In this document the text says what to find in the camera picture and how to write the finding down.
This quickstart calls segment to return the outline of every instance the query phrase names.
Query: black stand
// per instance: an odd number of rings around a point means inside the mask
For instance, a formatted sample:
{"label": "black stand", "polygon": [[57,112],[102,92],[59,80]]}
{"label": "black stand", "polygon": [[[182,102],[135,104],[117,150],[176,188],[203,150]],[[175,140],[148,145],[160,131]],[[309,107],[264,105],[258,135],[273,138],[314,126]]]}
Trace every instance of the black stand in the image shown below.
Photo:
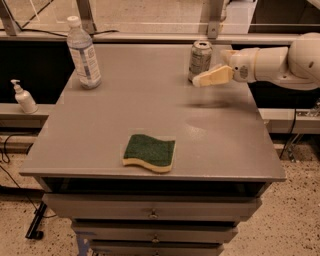
{"label": "black stand", "polygon": [[[21,189],[21,188],[5,187],[0,185],[0,195],[6,196],[6,197],[12,196],[14,198],[21,197],[25,199],[26,195],[28,195],[30,199],[41,200],[43,194],[44,194],[44,191],[40,189],[28,189],[28,188]],[[41,201],[39,209],[35,211],[35,216],[25,236],[26,238],[36,239],[36,240],[42,239],[43,232],[37,231],[37,229],[46,209],[47,209],[47,205]]]}
{"label": "black stand", "polygon": [[37,231],[38,226],[42,220],[43,214],[45,213],[47,209],[47,205],[44,202],[41,202],[39,209],[35,212],[35,216],[33,218],[33,221],[30,225],[30,228],[26,234],[26,238],[28,239],[36,239],[40,240],[43,237],[42,231]]}

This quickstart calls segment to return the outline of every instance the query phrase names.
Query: green sponge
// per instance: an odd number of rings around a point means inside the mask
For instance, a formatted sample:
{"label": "green sponge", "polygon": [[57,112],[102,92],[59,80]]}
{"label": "green sponge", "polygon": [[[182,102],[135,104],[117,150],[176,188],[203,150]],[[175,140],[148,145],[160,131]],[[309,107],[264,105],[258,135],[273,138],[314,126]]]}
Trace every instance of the green sponge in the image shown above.
{"label": "green sponge", "polygon": [[175,141],[163,141],[144,134],[132,135],[122,159],[123,165],[140,165],[154,172],[172,168]]}

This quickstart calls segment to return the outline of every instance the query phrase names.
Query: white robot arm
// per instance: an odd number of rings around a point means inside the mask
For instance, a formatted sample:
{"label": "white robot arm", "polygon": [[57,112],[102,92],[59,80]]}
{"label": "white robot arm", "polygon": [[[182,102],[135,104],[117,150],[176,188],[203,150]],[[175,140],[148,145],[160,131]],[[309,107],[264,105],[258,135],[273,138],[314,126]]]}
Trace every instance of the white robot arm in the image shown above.
{"label": "white robot arm", "polygon": [[300,36],[290,48],[246,48],[222,51],[221,54],[228,68],[220,67],[196,76],[195,86],[218,84],[216,78],[227,70],[231,73],[229,77],[238,82],[268,81],[295,90],[320,87],[319,33]]}

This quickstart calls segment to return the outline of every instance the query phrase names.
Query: water bottle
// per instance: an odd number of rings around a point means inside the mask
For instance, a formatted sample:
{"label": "water bottle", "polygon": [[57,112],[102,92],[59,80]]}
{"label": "water bottle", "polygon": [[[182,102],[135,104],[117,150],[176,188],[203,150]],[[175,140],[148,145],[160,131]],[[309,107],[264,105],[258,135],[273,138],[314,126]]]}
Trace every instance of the water bottle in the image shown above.
{"label": "water bottle", "polygon": [[101,83],[101,75],[92,39],[80,27],[81,20],[79,17],[70,16],[67,21],[70,27],[67,44],[81,85],[85,89],[96,88]]}

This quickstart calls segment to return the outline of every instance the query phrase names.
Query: pump bottle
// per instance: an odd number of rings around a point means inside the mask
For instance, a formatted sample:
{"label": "pump bottle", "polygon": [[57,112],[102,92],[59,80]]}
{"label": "pump bottle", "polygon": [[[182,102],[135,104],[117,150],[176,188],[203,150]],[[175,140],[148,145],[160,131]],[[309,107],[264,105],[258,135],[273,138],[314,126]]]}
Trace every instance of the pump bottle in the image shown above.
{"label": "pump bottle", "polygon": [[32,114],[38,110],[38,106],[34,99],[32,98],[31,94],[23,90],[21,86],[18,84],[20,81],[12,79],[11,83],[14,85],[14,90],[16,91],[15,98],[17,102],[20,104],[22,110],[26,114]]}

